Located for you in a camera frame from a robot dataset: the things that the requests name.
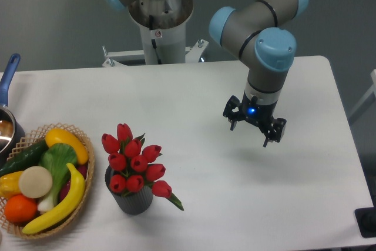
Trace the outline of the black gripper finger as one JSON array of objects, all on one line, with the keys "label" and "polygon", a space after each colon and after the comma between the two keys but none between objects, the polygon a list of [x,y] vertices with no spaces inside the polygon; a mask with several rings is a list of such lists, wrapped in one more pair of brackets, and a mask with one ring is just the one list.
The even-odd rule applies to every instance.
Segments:
[{"label": "black gripper finger", "polygon": [[230,122],[231,131],[235,129],[237,122],[243,120],[243,114],[240,111],[240,108],[241,102],[236,96],[232,95],[227,101],[223,111],[223,116]]},{"label": "black gripper finger", "polygon": [[272,118],[271,122],[263,128],[262,133],[265,135],[265,140],[263,143],[264,148],[266,148],[271,142],[279,143],[281,141],[284,135],[286,123],[287,120],[284,118]]}]

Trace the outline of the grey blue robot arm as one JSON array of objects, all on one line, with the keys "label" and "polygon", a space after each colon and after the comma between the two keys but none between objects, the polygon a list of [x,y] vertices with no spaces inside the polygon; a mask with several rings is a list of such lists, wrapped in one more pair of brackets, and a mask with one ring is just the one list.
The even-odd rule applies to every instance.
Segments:
[{"label": "grey blue robot arm", "polygon": [[[115,10],[127,9],[139,26],[148,65],[186,61],[186,22],[193,0],[106,0]],[[254,0],[238,11],[219,9],[209,23],[211,38],[249,69],[244,95],[232,96],[223,115],[232,126],[245,121],[258,127],[266,143],[279,142],[286,120],[273,116],[296,40],[281,25],[299,16],[309,0]]]}]

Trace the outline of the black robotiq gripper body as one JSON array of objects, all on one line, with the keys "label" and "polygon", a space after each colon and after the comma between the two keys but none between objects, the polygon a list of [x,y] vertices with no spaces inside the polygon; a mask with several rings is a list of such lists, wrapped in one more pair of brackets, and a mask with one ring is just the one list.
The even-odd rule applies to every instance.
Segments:
[{"label": "black robotiq gripper body", "polygon": [[274,130],[273,112],[277,102],[269,105],[261,105],[258,103],[257,97],[248,98],[243,95],[241,105],[239,107],[239,121],[246,121],[261,131]]}]

